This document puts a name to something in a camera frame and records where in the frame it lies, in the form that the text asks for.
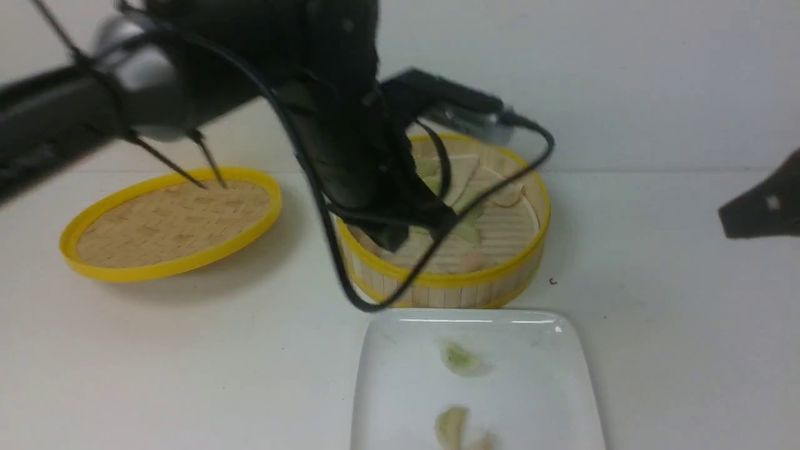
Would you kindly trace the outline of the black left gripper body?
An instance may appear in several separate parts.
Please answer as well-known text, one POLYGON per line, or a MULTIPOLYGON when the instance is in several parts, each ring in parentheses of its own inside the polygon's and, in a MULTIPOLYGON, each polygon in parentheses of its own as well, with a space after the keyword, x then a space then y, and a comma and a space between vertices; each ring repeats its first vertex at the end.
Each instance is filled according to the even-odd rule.
POLYGON ((277 80, 277 98, 297 131, 297 157, 323 206, 395 251, 411 227, 435 236, 456 219, 426 187, 376 79, 331 84, 312 75, 277 80))

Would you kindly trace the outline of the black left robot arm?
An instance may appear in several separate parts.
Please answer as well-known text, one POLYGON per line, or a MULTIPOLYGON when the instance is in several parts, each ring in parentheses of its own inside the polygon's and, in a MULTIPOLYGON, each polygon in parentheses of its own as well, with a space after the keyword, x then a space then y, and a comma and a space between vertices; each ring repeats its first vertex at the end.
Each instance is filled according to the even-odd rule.
POLYGON ((173 141, 261 96, 325 214, 394 251, 454 211, 418 176, 413 114, 377 81, 376 1, 146 1, 92 54, 2 88, 2 198, 114 140, 173 141))

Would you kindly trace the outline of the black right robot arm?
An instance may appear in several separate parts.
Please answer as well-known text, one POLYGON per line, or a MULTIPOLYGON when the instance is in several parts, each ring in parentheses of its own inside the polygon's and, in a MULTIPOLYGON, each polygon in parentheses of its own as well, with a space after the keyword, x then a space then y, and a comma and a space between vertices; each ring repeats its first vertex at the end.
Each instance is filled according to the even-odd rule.
POLYGON ((772 174, 718 209, 728 239, 799 236, 799 150, 772 174))

